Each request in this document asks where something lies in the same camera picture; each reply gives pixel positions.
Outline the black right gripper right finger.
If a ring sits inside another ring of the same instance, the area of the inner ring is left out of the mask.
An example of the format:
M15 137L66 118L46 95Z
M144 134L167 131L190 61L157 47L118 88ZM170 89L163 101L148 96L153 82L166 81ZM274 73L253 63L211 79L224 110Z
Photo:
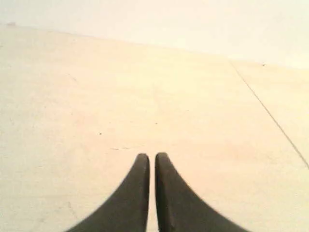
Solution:
M200 199L164 152L155 157L155 200L161 232L246 231Z

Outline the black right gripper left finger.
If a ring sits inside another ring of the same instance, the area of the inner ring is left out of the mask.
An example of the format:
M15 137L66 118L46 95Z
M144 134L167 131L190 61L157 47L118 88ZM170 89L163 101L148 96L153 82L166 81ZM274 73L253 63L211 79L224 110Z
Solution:
M70 232L145 232L150 189L150 161L136 156L120 186L92 214L69 229Z

